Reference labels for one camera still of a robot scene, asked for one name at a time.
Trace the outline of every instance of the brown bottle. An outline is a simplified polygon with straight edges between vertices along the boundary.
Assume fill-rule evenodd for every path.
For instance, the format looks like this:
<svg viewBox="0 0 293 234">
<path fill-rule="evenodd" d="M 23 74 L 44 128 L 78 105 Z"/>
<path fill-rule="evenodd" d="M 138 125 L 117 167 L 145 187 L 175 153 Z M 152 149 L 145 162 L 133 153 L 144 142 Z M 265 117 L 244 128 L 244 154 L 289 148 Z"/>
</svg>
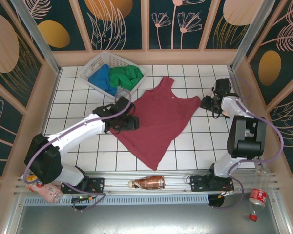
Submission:
<svg viewBox="0 0 293 234">
<path fill-rule="evenodd" d="M 129 188 L 131 189 L 163 189 L 165 188 L 164 177 L 148 176 L 142 179 L 129 181 Z"/>
</svg>

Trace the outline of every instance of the red bottle cap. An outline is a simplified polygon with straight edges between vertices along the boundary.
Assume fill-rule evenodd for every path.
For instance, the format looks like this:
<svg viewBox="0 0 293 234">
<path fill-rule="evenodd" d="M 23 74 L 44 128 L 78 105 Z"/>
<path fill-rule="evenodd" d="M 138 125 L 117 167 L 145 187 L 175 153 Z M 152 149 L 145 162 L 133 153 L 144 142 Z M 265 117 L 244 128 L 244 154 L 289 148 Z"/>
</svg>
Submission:
<svg viewBox="0 0 293 234">
<path fill-rule="evenodd" d="M 253 214 L 250 214 L 249 219 L 252 220 L 253 222 L 256 222 L 257 221 L 257 216 L 255 216 Z"/>
</svg>

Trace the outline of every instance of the plastic basket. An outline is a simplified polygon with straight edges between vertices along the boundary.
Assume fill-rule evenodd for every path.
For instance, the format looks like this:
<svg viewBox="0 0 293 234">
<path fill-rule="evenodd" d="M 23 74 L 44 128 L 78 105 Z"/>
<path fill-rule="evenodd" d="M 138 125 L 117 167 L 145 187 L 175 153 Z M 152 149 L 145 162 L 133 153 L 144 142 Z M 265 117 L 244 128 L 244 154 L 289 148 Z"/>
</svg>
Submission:
<svg viewBox="0 0 293 234">
<path fill-rule="evenodd" d="M 103 64 L 107 64 L 110 67 L 123 67 L 128 65 L 134 65 L 138 67 L 143 77 L 138 82 L 138 84 L 130 91 L 131 95 L 138 89 L 138 87 L 142 84 L 146 76 L 146 70 L 142 67 L 139 67 L 137 64 L 134 64 L 133 62 L 130 62 L 118 55 L 115 55 L 108 51 L 103 51 L 99 53 L 97 56 L 95 56 L 89 63 L 87 63 L 79 72 L 77 77 L 81 79 L 83 82 L 85 82 L 90 87 L 94 88 L 95 90 L 98 90 L 99 92 L 103 93 L 104 95 L 109 96 L 110 98 L 114 99 L 115 97 L 112 94 L 107 93 L 106 91 L 100 89 L 99 87 L 95 86 L 94 84 L 91 84 L 88 82 L 88 78 L 94 74 L 99 68 L 102 67 Z"/>
</svg>

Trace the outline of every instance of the blue cloth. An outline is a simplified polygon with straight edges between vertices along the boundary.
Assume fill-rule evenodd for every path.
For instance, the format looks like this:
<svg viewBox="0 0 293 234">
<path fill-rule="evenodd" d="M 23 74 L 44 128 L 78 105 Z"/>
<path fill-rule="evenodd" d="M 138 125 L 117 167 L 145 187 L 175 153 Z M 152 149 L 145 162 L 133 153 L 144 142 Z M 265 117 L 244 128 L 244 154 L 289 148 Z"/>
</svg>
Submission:
<svg viewBox="0 0 293 234">
<path fill-rule="evenodd" d="M 109 70 L 110 67 L 107 64 L 104 64 L 98 71 L 88 78 L 88 81 L 115 96 L 117 93 L 117 87 L 112 87 L 110 84 Z"/>
</svg>

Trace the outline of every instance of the green cloth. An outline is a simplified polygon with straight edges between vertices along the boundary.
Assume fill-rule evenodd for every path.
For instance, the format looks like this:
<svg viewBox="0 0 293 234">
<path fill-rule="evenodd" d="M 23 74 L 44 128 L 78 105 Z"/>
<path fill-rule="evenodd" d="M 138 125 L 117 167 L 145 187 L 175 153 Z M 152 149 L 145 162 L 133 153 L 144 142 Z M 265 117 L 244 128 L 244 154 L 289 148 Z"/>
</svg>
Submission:
<svg viewBox="0 0 293 234">
<path fill-rule="evenodd" d="M 111 86 L 121 86 L 124 89 L 132 90 L 141 80 L 143 74 L 140 69 L 133 65 L 125 67 L 114 67 L 109 71 Z"/>
</svg>

